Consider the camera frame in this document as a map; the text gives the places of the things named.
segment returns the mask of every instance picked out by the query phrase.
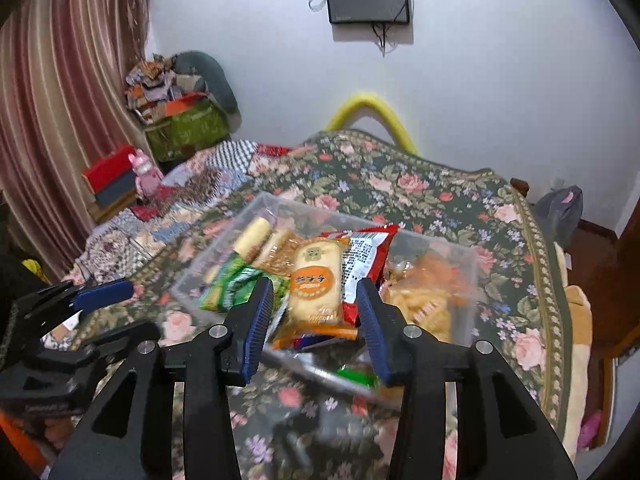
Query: green snack package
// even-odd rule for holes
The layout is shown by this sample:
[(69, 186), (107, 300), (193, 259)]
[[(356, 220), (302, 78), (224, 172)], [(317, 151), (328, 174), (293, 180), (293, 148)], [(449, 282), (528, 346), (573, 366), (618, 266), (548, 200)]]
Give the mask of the green snack package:
[(215, 312), (228, 312), (233, 306), (227, 309), (222, 308), (222, 299), (225, 290), (233, 277), (247, 267), (246, 262), (239, 254), (233, 253), (231, 257), (220, 267), (216, 277), (211, 285), (204, 291), (200, 297), (200, 308), (203, 310), (213, 310)]
[(231, 309), (232, 306), (248, 301), (249, 296), (254, 290), (255, 282), (260, 278), (260, 276), (266, 276), (271, 280), (271, 283), (273, 283), (273, 306), (275, 311), (275, 309), (280, 306), (282, 298), (289, 290), (289, 279), (286, 276), (269, 274), (263, 270), (255, 269), (254, 267), (247, 267), (236, 274), (232, 282), (226, 288), (222, 307), (226, 309), (228, 305), (228, 309)]
[(373, 374), (367, 374), (359, 370), (354, 370), (346, 365), (342, 366), (337, 372), (337, 375), (345, 378), (353, 383), (362, 384), (368, 388), (376, 388), (378, 386), (378, 378)]

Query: plastic storage box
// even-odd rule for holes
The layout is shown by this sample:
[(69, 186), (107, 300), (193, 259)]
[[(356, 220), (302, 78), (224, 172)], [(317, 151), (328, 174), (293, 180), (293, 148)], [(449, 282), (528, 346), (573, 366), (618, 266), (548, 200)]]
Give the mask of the plastic storage box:
[[(276, 223), (286, 224), (303, 238), (313, 238), (322, 232), (337, 230), (356, 230), (375, 225), (373, 222), (335, 211), (320, 209), (300, 202), (293, 202), (260, 193), (254, 200), (233, 218), (228, 227), (212, 244), (194, 259), (189, 269), (172, 287), (173, 295), (184, 305), (186, 310), (201, 322), (220, 323), (224, 314), (202, 310), (198, 306), (199, 291), (204, 286), (204, 275), (213, 266), (226, 259), (231, 247), (242, 231), (258, 216), (266, 218), (272, 226)], [(478, 284), (478, 265), (476, 252), (444, 238), (424, 236), (411, 231), (399, 230), (394, 237), (388, 255), (388, 261), (399, 263), (412, 262), (427, 251), (435, 251), (446, 259), (453, 267), (463, 272), (471, 289)], [(468, 298), (466, 308), (451, 307), (451, 342), (469, 346), (473, 341), (472, 330), (476, 322), (476, 297)], [(332, 364), (323, 361), (321, 356), (309, 352), (297, 353), (289, 350), (273, 350), (267, 344), (263, 357), (276, 360), (307, 378), (321, 381), (325, 385), (350, 394), (359, 394), (369, 400), (398, 407), (398, 400), (381, 398), (366, 386), (353, 383), (331, 372)]]

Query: stuffed bunny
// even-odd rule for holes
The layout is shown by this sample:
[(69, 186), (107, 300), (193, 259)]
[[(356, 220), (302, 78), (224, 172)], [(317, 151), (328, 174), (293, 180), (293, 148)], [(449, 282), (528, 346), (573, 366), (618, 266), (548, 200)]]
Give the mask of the stuffed bunny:
[(156, 194), (158, 185), (164, 175), (153, 161), (142, 150), (136, 150), (136, 155), (129, 155), (129, 161), (136, 173), (136, 192), (142, 200), (148, 200)]

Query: curtain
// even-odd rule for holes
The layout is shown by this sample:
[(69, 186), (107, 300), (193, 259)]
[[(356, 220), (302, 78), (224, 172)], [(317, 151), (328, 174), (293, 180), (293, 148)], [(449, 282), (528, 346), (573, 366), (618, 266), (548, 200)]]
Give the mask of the curtain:
[(0, 186), (57, 277), (94, 227), (81, 170), (144, 145), (124, 106), (148, 0), (22, 0), (0, 30)]

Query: wooden floor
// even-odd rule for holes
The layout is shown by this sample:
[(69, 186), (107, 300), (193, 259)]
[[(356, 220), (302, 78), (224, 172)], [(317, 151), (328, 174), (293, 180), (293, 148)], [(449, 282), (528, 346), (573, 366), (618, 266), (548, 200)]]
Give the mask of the wooden floor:
[(640, 302), (632, 275), (631, 251), (620, 253), (611, 240), (582, 229), (576, 230), (567, 251), (573, 270), (569, 283), (579, 285), (591, 303), (593, 346), (589, 364), (589, 390), (585, 416), (602, 408), (602, 355), (620, 343), (640, 322)]

